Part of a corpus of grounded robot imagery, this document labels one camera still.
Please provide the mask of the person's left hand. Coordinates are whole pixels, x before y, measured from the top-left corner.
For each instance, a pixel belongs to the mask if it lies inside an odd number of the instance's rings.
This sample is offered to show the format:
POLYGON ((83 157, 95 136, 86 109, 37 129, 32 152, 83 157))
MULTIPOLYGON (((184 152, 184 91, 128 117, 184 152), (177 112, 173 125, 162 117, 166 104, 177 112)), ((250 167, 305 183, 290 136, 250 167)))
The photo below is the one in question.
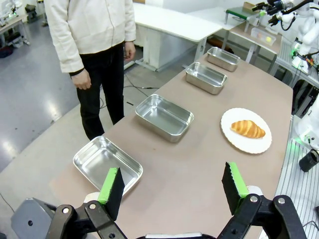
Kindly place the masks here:
POLYGON ((132 61, 135 57, 136 49, 133 42, 125 42, 124 43, 124 51, 125 56, 124 59, 126 61, 132 61))

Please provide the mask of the person's right hand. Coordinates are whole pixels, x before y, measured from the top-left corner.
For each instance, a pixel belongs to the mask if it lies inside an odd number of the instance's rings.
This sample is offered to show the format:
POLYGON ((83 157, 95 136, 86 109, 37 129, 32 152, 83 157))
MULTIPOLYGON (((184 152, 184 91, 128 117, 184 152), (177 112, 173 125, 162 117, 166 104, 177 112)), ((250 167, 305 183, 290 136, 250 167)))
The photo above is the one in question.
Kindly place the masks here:
POLYGON ((83 69, 75 76, 71 76, 72 82, 76 88, 80 90, 87 90, 91 87, 91 79, 89 73, 83 69))

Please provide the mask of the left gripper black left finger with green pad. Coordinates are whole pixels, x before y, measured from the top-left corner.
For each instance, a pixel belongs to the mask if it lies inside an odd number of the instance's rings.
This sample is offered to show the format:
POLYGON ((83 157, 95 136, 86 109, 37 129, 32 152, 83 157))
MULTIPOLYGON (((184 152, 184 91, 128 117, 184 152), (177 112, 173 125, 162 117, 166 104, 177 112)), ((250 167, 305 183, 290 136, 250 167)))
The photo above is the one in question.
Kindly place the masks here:
POLYGON ((84 239, 96 232, 101 239, 125 239, 115 223, 124 191, 120 168, 110 168, 97 200, 83 203, 79 208, 60 205, 56 208, 48 239, 84 239))

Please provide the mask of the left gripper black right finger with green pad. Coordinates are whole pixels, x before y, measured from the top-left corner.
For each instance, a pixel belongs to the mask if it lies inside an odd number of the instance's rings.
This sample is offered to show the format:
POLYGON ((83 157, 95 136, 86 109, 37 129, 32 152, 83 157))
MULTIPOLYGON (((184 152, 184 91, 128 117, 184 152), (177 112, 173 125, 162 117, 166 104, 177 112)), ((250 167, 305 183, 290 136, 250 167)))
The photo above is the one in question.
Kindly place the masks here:
POLYGON ((307 237, 291 198, 269 200, 250 193, 235 162, 225 163, 222 184, 232 215, 221 232, 223 239, 243 239, 251 226, 261 227, 270 239, 307 237))

